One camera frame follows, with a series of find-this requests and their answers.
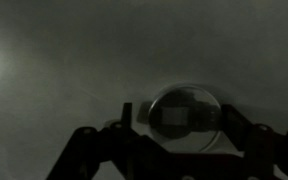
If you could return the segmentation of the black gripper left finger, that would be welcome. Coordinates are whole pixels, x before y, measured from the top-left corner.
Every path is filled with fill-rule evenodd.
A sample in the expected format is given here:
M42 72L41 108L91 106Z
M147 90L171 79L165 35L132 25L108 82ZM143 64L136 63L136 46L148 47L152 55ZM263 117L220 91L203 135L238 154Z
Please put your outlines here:
M111 161L126 180L168 180L168 153L148 136L131 129L132 104L121 119L97 131L74 131L46 180L92 180L103 162Z

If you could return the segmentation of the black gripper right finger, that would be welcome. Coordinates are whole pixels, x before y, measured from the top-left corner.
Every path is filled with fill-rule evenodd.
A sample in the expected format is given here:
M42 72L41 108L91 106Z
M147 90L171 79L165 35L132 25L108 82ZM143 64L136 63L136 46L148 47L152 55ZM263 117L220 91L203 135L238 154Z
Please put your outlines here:
M288 176L288 131L282 135L265 124L254 124L230 104L221 110L222 131L244 152L246 178L273 180L274 166Z

